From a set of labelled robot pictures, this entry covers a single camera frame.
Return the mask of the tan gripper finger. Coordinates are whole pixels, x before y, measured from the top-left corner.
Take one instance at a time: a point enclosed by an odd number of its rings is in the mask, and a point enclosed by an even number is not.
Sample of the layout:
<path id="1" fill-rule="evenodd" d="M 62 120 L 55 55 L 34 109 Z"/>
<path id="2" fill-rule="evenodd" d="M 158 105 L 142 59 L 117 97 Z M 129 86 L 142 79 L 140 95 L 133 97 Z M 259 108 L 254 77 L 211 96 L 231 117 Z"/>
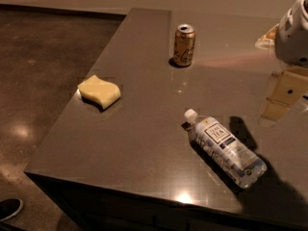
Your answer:
<path id="1" fill-rule="evenodd" d="M 261 117 L 277 121 L 308 92 L 308 69 L 292 66 L 280 73 L 274 73 L 275 85 L 267 97 Z"/>

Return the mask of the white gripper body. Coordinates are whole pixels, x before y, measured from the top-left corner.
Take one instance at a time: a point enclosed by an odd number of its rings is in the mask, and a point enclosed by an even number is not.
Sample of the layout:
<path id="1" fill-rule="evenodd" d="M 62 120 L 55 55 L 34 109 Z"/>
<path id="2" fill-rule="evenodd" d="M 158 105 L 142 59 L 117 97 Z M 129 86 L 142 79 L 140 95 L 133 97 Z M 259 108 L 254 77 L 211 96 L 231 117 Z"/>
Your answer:
<path id="1" fill-rule="evenodd" d="M 296 0 L 281 18 L 275 54 L 286 64 L 308 66 L 308 0 Z"/>

